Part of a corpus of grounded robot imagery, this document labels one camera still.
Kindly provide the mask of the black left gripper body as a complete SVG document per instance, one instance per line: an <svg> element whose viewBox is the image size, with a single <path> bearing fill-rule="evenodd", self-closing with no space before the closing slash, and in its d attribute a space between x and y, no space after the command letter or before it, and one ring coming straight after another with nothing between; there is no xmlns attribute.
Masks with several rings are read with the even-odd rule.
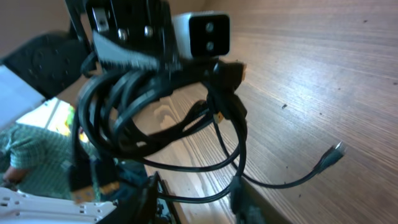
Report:
<svg viewBox="0 0 398 224"><path fill-rule="evenodd" d="M88 38L80 16L90 22L89 44L105 70L174 70L174 28L168 1L66 0L77 37Z"/></svg>

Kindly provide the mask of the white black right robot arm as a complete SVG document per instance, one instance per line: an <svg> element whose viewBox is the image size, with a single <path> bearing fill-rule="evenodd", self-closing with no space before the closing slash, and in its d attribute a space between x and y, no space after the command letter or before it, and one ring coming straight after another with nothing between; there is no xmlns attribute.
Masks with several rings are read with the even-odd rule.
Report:
<svg viewBox="0 0 398 224"><path fill-rule="evenodd" d="M228 194L235 223L288 223L289 220L242 177L233 177ZM75 204L1 189L1 223L180 223L167 184L152 176L127 202Z"/></svg>

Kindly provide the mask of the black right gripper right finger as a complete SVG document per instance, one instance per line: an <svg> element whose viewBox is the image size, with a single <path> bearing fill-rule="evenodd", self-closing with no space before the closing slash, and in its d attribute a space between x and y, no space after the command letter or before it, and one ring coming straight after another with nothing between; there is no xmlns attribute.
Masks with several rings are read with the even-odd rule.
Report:
<svg viewBox="0 0 398 224"><path fill-rule="evenodd" d="M230 208L238 224L292 224L243 177L233 177Z"/></svg>

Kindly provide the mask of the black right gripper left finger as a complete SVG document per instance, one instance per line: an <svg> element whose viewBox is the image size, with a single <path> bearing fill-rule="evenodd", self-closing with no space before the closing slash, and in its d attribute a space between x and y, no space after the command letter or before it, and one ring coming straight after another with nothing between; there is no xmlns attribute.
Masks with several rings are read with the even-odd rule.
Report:
<svg viewBox="0 0 398 224"><path fill-rule="evenodd" d="M160 197L161 193L167 192L165 181L156 172L131 197L125 201L118 201L116 208L98 220L97 224L180 224L173 203Z"/></svg>

